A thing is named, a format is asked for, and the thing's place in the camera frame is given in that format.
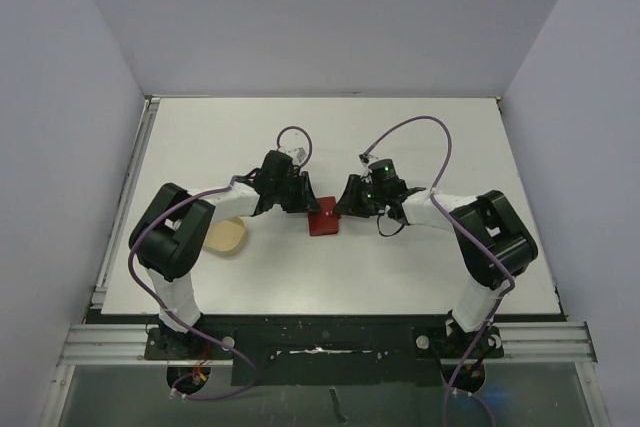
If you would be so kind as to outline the red leather card holder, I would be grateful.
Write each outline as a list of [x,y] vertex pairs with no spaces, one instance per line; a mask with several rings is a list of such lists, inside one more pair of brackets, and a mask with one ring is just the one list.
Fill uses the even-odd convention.
[[318,199],[320,210],[307,215],[308,231],[311,237],[337,235],[341,216],[333,212],[337,201],[334,196]]

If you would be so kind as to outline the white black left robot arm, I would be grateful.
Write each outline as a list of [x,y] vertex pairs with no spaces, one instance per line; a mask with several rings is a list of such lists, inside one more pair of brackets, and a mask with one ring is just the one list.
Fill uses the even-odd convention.
[[127,264],[132,280],[157,303],[161,325],[171,330],[168,346],[180,357],[195,356],[204,342],[195,326],[202,313],[191,270],[209,228],[274,206],[290,214],[319,212],[307,162],[291,151],[271,150],[261,166],[233,176],[224,187],[192,193],[166,183],[157,191],[130,235]]

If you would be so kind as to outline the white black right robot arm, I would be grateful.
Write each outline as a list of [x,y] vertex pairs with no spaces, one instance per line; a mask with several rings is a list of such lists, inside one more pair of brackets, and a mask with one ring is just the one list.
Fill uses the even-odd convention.
[[539,254],[532,234],[502,192],[455,196],[409,187],[390,159],[374,162],[365,175],[351,174],[333,212],[387,216],[401,226],[422,225],[455,235],[469,280],[450,313],[454,324],[445,331],[445,342],[459,356],[478,348],[479,330]]

